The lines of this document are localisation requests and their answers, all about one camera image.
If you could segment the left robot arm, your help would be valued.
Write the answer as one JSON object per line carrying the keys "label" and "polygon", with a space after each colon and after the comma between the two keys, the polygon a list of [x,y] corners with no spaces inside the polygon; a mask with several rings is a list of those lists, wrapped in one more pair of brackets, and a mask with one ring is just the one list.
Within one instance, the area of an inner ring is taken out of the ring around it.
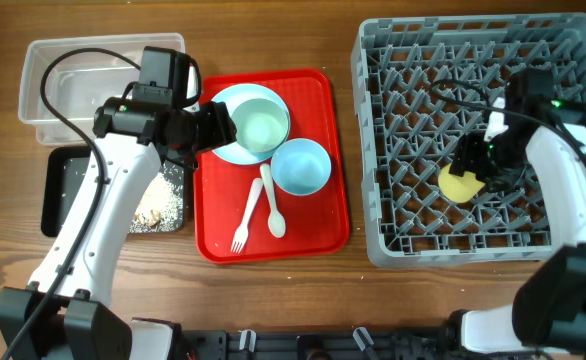
{"label": "left robot arm", "polygon": [[199,154],[233,143],[227,107],[201,103],[189,55],[148,46],[139,77],[96,110],[83,135],[91,155],[52,248],[26,286],[0,291],[8,359],[190,359],[174,322],[120,319],[111,309],[115,269],[134,212],[166,156],[187,170]]}

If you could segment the grey dishwasher rack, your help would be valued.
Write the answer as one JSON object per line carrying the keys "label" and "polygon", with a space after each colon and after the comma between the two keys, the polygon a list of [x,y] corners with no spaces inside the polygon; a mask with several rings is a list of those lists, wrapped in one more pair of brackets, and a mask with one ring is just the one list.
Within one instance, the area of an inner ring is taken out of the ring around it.
{"label": "grey dishwasher rack", "polygon": [[369,260],[379,267],[544,260],[554,246],[533,171],[504,192],[455,204],[437,186],[457,140],[482,132],[476,105],[511,75],[547,70],[586,104],[586,14],[379,18],[351,53]]}

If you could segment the rice and food scraps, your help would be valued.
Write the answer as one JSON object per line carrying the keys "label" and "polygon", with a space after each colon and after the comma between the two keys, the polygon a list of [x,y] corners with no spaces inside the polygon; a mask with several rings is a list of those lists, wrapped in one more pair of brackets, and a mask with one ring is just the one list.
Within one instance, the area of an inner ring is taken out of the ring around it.
{"label": "rice and food scraps", "polygon": [[184,223],[184,170],[167,162],[145,191],[129,227],[131,234],[170,233]]}

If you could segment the black waste tray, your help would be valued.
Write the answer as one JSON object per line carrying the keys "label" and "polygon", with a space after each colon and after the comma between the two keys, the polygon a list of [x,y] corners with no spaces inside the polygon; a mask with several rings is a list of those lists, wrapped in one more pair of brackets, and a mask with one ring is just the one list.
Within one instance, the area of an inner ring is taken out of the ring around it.
{"label": "black waste tray", "polygon": [[78,194],[90,157],[86,146],[60,147],[48,158],[41,231],[57,237]]}

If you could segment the large light blue plate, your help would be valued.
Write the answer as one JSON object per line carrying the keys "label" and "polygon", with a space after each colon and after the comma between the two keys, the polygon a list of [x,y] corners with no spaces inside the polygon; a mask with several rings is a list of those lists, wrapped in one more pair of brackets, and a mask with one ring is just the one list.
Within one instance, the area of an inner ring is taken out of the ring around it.
{"label": "large light blue plate", "polygon": [[[224,102],[229,111],[229,115],[231,116],[238,105],[247,100],[255,98],[264,98],[276,102],[288,113],[290,126],[286,137],[287,139],[291,128],[291,116],[288,107],[284,100],[276,92],[269,89],[268,87],[251,83],[232,85],[216,94],[213,97],[213,101]],[[235,165],[252,165],[270,158],[278,147],[265,153],[252,153],[242,148],[236,141],[216,149],[214,154],[222,160]]]}

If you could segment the red serving tray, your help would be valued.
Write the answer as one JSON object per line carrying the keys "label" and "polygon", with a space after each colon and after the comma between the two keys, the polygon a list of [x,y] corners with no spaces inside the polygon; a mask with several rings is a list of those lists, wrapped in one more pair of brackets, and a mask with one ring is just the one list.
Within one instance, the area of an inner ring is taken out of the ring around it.
{"label": "red serving tray", "polygon": [[270,233],[268,202],[260,198],[249,221],[247,243],[241,253],[234,253],[232,238],[259,168],[233,165],[212,152],[199,155],[199,168],[193,176],[193,213],[200,254],[213,263],[231,264],[339,250],[348,240],[350,222],[329,79],[316,69],[211,76],[204,81],[203,98],[212,100],[233,85],[247,83],[265,86],[282,98],[292,117],[292,137],[321,145],[331,159],[331,175],[322,189],[309,196],[275,191],[286,221],[281,239]]}

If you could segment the light blue bowl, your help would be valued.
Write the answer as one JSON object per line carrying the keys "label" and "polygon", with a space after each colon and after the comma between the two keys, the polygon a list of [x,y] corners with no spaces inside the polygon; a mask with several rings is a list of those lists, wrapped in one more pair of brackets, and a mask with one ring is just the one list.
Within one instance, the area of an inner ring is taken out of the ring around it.
{"label": "light blue bowl", "polygon": [[271,157],[275,184],[294,196],[309,196],[321,190],[332,173],[331,158],[319,143],[296,138],[283,143]]}

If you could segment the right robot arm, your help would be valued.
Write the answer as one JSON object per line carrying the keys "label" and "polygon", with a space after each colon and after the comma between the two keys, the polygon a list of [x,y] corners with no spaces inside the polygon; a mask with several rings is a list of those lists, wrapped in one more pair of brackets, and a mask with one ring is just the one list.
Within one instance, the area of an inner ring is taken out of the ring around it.
{"label": "right robot arm", "polygon": [[550,71],[526,68],[504,96],[474,107],[486,130],[460,137],[438,176],[441,193],[465,203],[513,188],[531,168],[555,249],[512,304],[462,313],[459,345],[478,358],[586,358],[586,104],[556,97]]}

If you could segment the white plastic fork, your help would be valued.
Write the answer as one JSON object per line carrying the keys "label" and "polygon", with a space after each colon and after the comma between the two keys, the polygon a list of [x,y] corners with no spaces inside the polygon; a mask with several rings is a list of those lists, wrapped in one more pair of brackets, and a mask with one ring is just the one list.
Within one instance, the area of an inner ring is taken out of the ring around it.
{"label": "white plastic fork", "polygon": [[244,246],[248,240],[249,230],[248,225],[251,219],[252,213],[255,209],[255,206],[258,202],[260,194],[263,188],[263,180],[261,178],[255,178],[252,181],[247,202],[245,205],[244,213],[241,219],[241,222],[236,229],[232,244],[231,244],[231,252],[239,254],[244,249]]}

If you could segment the yellow cup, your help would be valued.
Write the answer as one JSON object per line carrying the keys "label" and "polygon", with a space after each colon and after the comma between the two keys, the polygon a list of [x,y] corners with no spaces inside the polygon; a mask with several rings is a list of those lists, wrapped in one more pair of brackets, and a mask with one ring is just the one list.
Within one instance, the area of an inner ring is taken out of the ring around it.
{"label": "yellow cup", "polygon": [[473,172],[465,171],[462,176],[454,175],[451,172],[451,165],[446,165],[438,175],[438,186],[448,200],[454,203],[469,202],[485,183],[476,178]]}

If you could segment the white plastic spoon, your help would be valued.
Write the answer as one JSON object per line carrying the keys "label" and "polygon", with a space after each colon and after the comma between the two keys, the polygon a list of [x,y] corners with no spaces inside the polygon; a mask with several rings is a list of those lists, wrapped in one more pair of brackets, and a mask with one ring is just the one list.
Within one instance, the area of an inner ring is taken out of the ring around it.
{"label": "white plastic spoon", "polygon": [[263,163],[260,165],[260,175],[270,208],[270,213],[267,219],[269,231],[275,238],[282,238],[286,232],[286,222],[277,208],[274,181],[269,164]]}

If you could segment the mint green bowl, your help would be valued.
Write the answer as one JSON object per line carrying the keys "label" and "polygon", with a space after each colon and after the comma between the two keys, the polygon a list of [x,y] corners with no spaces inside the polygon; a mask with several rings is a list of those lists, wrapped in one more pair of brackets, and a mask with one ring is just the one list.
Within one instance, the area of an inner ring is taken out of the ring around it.
{"label": "mint green bowl", "polygon": [[252,153],[274,150],[287,137],[290,120],[288,113],[264,98],[247,100],[231,115],[236,126],[237,143]]}

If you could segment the clear plastic bin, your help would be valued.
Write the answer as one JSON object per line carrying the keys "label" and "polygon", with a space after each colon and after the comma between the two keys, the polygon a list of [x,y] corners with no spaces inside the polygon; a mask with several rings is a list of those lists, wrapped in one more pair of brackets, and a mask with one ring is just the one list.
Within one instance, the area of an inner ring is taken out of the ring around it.
{"label": "clear plastic bin", "polygon": [[[18,105],[18,118],[35,128],[37,141],[45,146],[80,144],[81,138],[44,106],[40,85],[46,68],[60,55],[80,48],[102,48],[139,64],[147,46],[186,51],[179,33],[104,35],[32,42],[26,52]],[[127,84],[138,79],[128,63],[100,53],[69,57],[54,67],[47,78],[46,95],[51,105],[84,133],[91,136],[96,109],[110,97],[119,97]]]}

